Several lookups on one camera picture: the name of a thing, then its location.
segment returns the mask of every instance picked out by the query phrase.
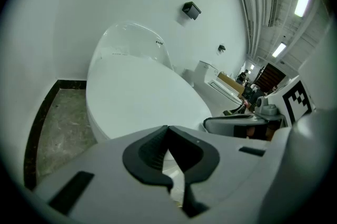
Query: wall-mounted device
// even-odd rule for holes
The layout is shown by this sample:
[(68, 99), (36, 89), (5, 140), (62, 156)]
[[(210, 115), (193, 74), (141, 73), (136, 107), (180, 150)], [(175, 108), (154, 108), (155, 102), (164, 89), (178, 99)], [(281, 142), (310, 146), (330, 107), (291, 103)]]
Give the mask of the wall-mounted device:
[(226, 51), (226, 48), (224, 45), (219, 45), (219, 47), (217, 48), (217, 50), (220, 52), (220, 53), (223, 53), (224, 51)]
[(182, 11), (191, 19), (196, 19), (201, 13), (200, 9), (193, 2), (185, 3)]

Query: gray floor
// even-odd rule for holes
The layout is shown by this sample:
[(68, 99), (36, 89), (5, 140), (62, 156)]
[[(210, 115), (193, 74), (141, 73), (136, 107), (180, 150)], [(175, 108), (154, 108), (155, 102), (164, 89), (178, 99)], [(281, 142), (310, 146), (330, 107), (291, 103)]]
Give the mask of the gray floor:
[(87, 119), (85, 90), (59, 90), (48, 111), (37, 148), (37, 184), (95, 143)]

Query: ceiling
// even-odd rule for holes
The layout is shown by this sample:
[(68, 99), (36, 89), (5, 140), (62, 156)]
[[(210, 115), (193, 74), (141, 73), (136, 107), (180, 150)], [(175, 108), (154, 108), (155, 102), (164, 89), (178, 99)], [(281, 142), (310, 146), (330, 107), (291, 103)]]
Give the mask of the ceiling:
[[(318, 45), (329, 23), (330, 12), (324, 2), (310, 0), (304, 16), (298, 17), (294, 14), (297, 0), (278, 0), (277, 21), (273, 27), (262, 26), (255, 57), (248, 55), (249, 59), (258, 65), (272, 63), (289, 77), (298, 75), (298, 68)], [(281, 42), (287, 48), (273, 58), (272, 53)]]

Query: baseboard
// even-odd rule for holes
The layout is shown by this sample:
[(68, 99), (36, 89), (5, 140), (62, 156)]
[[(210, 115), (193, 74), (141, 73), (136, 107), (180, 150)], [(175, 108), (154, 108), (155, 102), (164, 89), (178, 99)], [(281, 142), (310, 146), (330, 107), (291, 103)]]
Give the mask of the baseboard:
[(83, 90), (85, 88), (86, 81), (57, 80), (47, 93), (47, 96), (37, 111), (26, 145), (24, 158), (24, 184), (26, 188), (33, 190), (36, 187), (36, 157), (38, 142), (41, 136), (42, 126), (56, 94), (60, 89)]

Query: toilet lid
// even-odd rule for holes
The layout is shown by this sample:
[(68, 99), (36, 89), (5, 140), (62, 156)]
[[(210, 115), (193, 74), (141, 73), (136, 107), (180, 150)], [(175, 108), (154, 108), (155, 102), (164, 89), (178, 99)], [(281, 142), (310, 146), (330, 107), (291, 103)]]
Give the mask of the toilet lid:
[(86, 86), (87, 109), (110, 139), (160, 125), (200, 130), (211, 113), (194, 89), (166, 66), (131, 55), (95, 63)]

